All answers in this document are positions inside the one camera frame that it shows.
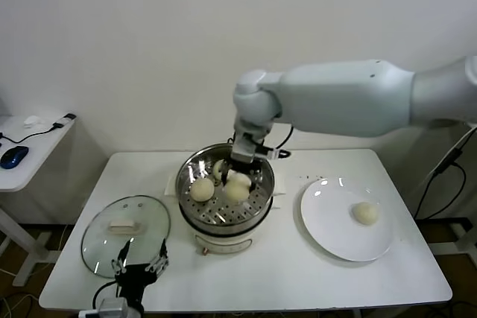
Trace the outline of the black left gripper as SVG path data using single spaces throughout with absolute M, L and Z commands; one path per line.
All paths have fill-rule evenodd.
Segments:
M 157 256 L 150 264 L 131 264 L 125 266 L 130 249 L 130 240 L 119 250 L 117 258 L 113 259 L 113 272 L 119 286 L 120 296 L 142 296 L 145 288 L 157 281 L 156 273 L 162 273 L 168 266 L 168 250 L 166 240 Z

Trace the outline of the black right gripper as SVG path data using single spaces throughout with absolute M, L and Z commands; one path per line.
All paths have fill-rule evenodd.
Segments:
M 250 174 L 249 192 L 252 193 L 262 183 L 262 163 L 260 161 L 253 161 L 251 163 L 244 163 L 234 159 L 227 159 L 226 163 L 222 163 L 220 167 L 221 182 L 223 186 L 227 184 L 228 168 L 243 174 Z

